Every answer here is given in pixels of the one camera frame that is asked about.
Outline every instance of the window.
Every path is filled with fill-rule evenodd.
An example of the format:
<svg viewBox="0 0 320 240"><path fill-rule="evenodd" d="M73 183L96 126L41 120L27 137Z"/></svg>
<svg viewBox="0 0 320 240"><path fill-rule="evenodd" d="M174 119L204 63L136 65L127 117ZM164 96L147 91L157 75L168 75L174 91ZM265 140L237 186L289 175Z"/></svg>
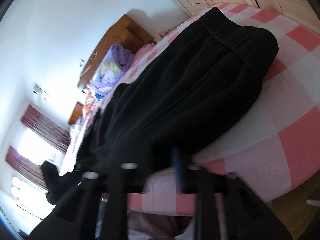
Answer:
<svg viewBox="0 0 320 240"><path fill-rule="evenodd" d="M17 151L37 165L41 165L44 161L54 163L56 155L60 153L29 128L23 134Z"/></svg>
<svg viewBox="0 0 320 240"><path fill-rule="evenodd" d="M45 193L18 177L12 177L11 194L17 200L16 205L40 219L44 219L55 207L48 203Z"/></svg>

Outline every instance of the curtain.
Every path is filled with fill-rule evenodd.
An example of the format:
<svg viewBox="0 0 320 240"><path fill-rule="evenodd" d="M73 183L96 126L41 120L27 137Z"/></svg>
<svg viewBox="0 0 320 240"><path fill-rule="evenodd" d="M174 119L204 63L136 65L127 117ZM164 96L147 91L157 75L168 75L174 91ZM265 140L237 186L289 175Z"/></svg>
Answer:
<svg viewBox="0 0 320 240"><path fill-rule="evenodd" d="M70 144L69 133L44 117L31 105L23 115L21 122L59 151L67 152Z"/></svg>
<svg viewBox="0 0 320 240"><path fill-rule="evenodd" d="M32 161L21 156L15 148L11 145L6 156L5 161L21 175L32 181L39 187L48 190L47 184L44 181L41 167L34 164Z"/></svg>

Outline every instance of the black fabric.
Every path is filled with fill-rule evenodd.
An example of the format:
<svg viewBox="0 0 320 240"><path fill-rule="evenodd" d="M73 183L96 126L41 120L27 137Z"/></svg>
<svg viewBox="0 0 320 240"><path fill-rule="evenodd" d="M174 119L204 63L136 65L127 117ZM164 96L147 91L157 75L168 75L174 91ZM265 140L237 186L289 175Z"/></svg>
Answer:
<svg viewBox="0 0 320 240"><path fill-rule="evenodd" d="M278 52L268 30L240 27L217 8L188 26L132 84L120 84L96 117L78 162L108 175L137 163L137 176L193 155L232 127L258 98Z"/></svg>
<svg viewBox="0 0 320 240"><path fill-rule="evenodd" d="M76 186L82 178L83 173L74 170L73 172L67 172L65 175L59 176L57 167L48 161L44 161L41 165L41 170L48 187L46 198L51 205L56 205L58 200L71 186Z"/></svg>

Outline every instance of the wooden headboard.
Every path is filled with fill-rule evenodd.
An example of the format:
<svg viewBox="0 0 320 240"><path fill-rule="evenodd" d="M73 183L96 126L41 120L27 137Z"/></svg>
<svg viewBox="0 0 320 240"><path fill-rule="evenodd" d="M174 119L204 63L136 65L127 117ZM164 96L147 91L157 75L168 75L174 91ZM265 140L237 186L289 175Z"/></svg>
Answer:
<svg viewBox="0 0 320 240"><path fill-rule="evenodd" d="M81 72L78 88L82 90L89 84L90 79L112 44L119 43L135 54L143 45L150 42L154 42L153 37L124 14L120 20L107 30L92 52Z"/></svg>

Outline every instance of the bed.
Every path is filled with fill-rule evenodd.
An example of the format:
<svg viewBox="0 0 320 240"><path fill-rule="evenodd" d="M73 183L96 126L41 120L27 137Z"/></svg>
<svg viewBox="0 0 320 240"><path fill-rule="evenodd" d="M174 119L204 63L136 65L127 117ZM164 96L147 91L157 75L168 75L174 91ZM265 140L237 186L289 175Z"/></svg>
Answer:
<svg viewBox="0 0 320 240"><path fill-rule="evenodd" d="M226 17L242 26L266 28L277 38L279 54L264 79L260 97L228 132L194 156L211 172L238 173L264 200L289 192L320 169L320 37L276 12L253 6L216 3ZM206 8L177 27L133 61L119 83L131 83ZM104 109L116 87L96 106ZM85 127L70 144L60 174L73 170ZM177 193L170 169L148 179L146 194L129 194L134 210L192 215L194 196Z"/></svg>

